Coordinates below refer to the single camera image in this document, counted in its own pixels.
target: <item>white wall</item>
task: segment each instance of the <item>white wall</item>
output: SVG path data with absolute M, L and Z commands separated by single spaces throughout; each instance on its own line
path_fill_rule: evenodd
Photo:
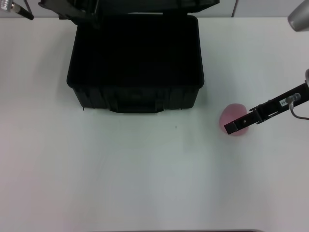
M 235 17 L 287 17 L 303 0 L 239 0 Z

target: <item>cable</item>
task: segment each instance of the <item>cable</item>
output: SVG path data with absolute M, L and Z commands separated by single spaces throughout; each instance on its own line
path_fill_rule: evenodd
M 31 9 L 30 9 L 30 6 L 29 6 L 28 1 L 27 1 L 27 0 L 24 0 L 24 3 L 25 3 L 25 5 L 26 5 L 27 10 L 29 11 L 29 13 L 32 14 L 32 11 L 31 11 Z
M 297 116 L 295 113 L 294 113 L 294 110 L 293 109 L 290 109 L 291 110 L 291 113 L 294 117 L 298 118 L 298 119 L 303 119 L 303 120 L 309 120 L 309 117 L 300 117 L 300 116 Z

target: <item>black case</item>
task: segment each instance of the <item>black case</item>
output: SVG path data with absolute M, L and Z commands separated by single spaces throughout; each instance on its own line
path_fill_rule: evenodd
M 198 21 L 177 12 L 79 24 L 67 78 L 86 108 L 157 113 L 194 106 L 204 74 Z

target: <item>white table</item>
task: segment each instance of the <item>white table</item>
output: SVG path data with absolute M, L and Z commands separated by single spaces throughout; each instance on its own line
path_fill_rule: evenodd
M 191 110 L 85 109 L 66 84 L 76 26 L 0 20 L 0 231 L 309 231 L 309 123 L 218 127 L 304 82 L 309 33 L 284 18 L 200 19 L 205 85 Z M 295 108 L 309 116 L 309 103 Z

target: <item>pink ball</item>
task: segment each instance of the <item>pink ball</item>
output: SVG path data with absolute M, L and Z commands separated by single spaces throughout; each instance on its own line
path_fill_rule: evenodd
M 222 112 L 219 120 L 219 125 L 221 130 L 227 134 L 224 125 L 234 121 L 237 118 L 240 118 L 247 114 L 247 109 L 242 104 L 230 104 Z M 242 130 L 239 130 L 233 134 L 233 136 L 241 136 L 248 131 L 249 127 L 246 127 Z

